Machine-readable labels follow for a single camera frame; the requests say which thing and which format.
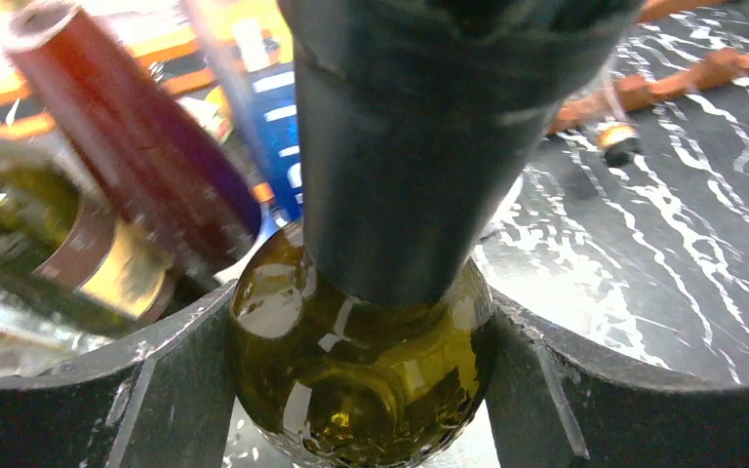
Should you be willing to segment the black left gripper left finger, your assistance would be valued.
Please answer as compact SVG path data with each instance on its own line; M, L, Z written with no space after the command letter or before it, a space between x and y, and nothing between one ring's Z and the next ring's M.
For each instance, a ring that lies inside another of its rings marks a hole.
M0 467L217 467L232 285L35 377L0 378Z

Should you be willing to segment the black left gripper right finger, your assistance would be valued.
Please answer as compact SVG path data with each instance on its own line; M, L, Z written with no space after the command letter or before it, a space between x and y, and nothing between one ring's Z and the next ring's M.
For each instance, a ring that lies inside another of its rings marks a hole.
M493 294L503 467L749 467L749 385L630 358Z

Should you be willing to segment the clear square liquor bottle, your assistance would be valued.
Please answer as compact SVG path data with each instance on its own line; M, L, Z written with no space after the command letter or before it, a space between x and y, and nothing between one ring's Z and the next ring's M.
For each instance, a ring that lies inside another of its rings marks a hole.
M35 376L112 342L0 303L0 377Z

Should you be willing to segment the dark wine bottle black neck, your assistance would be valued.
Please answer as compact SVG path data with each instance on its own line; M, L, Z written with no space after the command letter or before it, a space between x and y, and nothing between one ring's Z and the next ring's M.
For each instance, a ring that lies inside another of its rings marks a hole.
M472 420L497 349L471 260L638 1L283 1L304 214L230 309L237 396L303 467L414 467Z

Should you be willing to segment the dark red bottle gold cap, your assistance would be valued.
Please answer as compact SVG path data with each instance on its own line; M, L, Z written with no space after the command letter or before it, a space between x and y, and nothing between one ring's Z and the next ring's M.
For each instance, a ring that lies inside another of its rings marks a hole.
M219 143L96 19L68 1L10 15L4 50L112 207L187 271L254 245L261 208Z

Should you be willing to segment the green wine bottle white neck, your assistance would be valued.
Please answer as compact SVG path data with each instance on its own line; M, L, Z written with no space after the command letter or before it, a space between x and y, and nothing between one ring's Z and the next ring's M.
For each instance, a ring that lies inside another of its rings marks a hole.
M164 254L43 151L2 138L0 293L44 318L110 337L187 303Z

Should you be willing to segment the blue carton bottle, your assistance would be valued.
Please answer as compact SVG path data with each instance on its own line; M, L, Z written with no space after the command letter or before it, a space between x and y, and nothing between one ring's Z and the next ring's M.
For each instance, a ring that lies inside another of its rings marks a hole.
M284 219L296 221L302 216L303 194L293 65L275 64L248 78L250 110L263 148L258 168Z

